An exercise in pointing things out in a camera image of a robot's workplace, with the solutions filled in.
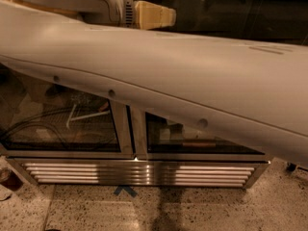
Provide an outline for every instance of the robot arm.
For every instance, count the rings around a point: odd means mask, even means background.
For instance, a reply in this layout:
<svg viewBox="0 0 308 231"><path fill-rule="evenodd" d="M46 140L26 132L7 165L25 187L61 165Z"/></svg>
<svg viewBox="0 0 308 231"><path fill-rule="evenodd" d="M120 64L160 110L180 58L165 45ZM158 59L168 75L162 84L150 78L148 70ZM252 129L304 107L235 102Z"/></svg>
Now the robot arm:
<svg viewBox="0 0 308 231"><path fill-rule="evenodd" d="M90 25L0 2L0 62L308 166L305 47Z"/></svg>

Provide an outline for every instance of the speckled floor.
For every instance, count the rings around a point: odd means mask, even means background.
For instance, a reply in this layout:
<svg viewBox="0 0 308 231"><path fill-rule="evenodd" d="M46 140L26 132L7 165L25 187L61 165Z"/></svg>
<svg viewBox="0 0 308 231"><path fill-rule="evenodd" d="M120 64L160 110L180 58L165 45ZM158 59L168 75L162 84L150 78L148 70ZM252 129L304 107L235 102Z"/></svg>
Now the speckled floor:
<svg viewBox="0 0 308 231"><path fill-rule="evenodd" d="M116 187L24 184L0 201L0 230L306 231L308 173L285 167L274 160L249 190L134 187L132 197Z"/></svg>

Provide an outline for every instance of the display cooler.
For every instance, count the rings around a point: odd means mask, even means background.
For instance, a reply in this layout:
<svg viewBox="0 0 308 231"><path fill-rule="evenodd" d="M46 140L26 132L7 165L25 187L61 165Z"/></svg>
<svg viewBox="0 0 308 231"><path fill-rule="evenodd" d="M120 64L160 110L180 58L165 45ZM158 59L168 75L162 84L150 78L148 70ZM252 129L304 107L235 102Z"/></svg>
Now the display cooler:
<svg viewBox="0 0 308 231"><path fill-rule="evenodd" d="M270 155L77 89L1 65L0 151L33 184L249 188L270 164Z"/></svg>

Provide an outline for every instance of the dark cup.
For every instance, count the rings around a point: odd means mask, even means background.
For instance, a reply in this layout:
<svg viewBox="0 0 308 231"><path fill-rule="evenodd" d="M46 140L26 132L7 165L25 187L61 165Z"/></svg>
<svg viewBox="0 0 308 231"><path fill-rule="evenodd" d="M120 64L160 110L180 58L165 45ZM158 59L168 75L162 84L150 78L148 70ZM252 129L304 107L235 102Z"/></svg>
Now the dark cup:
<svg viewBox="0 0 308 231"><path fill-rule="evenodd" d="M22 186L22 181L8 167L0 168L0 184L11 191L17 191Z"/></svg>

